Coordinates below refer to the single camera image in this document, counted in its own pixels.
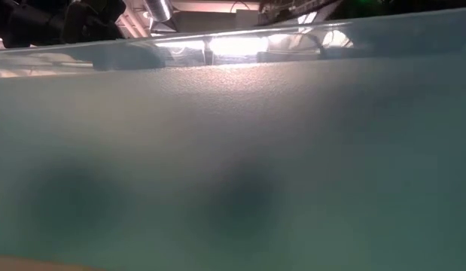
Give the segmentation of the translucent green plastic tray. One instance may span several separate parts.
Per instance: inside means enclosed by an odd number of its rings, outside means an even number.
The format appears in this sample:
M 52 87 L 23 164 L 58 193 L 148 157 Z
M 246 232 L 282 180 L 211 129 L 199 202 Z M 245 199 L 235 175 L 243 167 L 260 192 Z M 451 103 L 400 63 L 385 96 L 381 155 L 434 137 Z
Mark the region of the translucent green plastic tray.
M 466 8 L 0 50 L 0 257 L 466 271 Z

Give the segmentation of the silver ceiling air duct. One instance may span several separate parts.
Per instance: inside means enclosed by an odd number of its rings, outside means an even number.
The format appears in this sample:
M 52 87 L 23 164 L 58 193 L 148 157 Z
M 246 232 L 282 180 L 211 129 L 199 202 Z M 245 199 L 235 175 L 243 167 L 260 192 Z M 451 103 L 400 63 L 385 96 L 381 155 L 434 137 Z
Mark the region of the silver ceiling air duct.
M 173 6 L 170 0 L 144 0 L 148 13 L 156 22 L 166 22 L 172 18 Z

